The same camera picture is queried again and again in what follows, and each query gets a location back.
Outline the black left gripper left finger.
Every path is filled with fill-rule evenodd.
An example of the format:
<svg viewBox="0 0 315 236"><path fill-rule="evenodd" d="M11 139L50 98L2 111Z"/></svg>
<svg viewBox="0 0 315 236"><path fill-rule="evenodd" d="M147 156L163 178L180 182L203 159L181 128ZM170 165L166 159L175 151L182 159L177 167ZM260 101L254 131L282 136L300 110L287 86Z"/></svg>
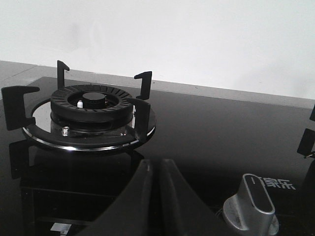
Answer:
<svg viewBox="0 0 315 236"><path fill-rule="evenodd" d="M79 236L145 236L153 168L142 160L132 179L110 207Z"/></svg>

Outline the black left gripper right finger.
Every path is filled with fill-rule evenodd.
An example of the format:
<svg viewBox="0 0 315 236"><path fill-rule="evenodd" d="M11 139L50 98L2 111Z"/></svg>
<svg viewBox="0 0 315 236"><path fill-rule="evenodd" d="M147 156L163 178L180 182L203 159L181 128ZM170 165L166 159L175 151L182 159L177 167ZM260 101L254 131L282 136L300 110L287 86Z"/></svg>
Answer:
<svg viewBox="0 0 315 236"><path fill-rule="evenodd" d="M159 180L168 236L228 235L228 228L192 190L173 160L162 160Z"/></svg>

